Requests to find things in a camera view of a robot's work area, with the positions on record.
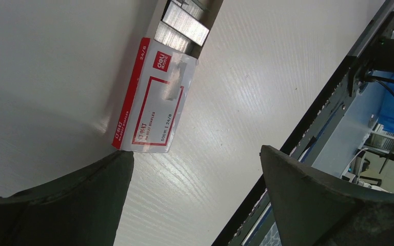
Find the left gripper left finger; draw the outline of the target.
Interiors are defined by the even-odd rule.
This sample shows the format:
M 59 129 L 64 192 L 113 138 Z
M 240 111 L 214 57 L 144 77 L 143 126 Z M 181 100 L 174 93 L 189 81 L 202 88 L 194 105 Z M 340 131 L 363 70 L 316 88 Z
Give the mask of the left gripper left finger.
M 115 151 L 0 197 L 0 245 L 113 245 L 133 168 L 132 152 Z

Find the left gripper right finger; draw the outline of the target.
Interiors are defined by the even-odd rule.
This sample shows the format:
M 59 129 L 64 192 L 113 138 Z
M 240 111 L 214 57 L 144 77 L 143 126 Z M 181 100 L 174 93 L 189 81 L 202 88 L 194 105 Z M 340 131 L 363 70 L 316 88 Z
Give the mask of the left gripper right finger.
M 272 146 L 260 152 L 282 245 L 394 245 L 394 193 L 349 183 Z

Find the red white staple box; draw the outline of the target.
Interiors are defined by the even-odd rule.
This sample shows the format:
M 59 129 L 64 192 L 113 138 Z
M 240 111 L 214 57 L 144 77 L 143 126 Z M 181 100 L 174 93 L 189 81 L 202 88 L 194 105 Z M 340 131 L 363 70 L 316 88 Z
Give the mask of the red white staple box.
M 197 64 L 198 59 L 143 37 L 112 146 L 169 152 Z

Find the staple box tray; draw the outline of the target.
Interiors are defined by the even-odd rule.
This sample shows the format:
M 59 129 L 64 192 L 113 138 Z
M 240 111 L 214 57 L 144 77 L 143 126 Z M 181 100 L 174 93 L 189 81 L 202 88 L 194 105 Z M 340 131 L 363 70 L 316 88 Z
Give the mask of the staple box tray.
M 199 58 L 223 0 L 157 1 L 145 37 Z

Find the silver staple strip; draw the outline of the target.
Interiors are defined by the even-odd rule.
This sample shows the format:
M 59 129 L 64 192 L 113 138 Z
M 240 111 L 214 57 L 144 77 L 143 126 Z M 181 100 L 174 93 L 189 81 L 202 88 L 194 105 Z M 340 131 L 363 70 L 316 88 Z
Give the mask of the silver staple strip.
M 168 4 L 162 21 L 200 47 L 209 34 L 208 28 L 174 2 Z
M 154 39 L 168 47 L 185 54 L 191 54 L 193 43 L 190 39 L 164 22 L 159 22 Z

